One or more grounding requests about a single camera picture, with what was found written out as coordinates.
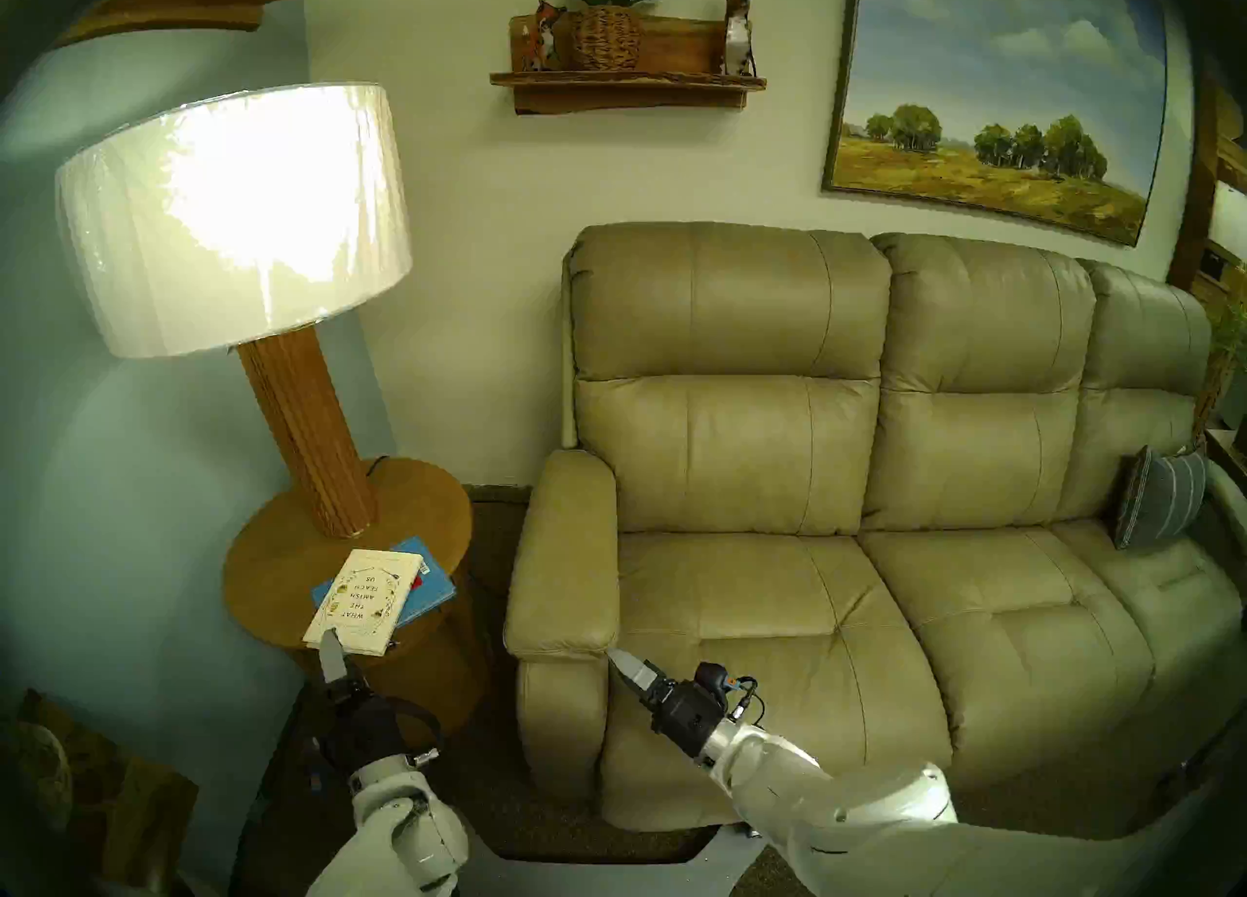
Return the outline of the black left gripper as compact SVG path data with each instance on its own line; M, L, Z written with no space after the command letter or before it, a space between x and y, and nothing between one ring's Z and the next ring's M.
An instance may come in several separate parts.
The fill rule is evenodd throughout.
M355 773L377 761L405 756L408 746L397 710L372 687L349 679L349 661L335 628L319 638L319 666L332 715L328 764L338 773Z

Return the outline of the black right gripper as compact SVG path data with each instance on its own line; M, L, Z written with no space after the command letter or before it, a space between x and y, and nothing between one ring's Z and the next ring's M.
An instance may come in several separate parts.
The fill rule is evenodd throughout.
M702 757L726 716L725 687L658 679L656 666L624 649L609 649L607 657L632 692L651 697L651 731L668 739L687 757Z

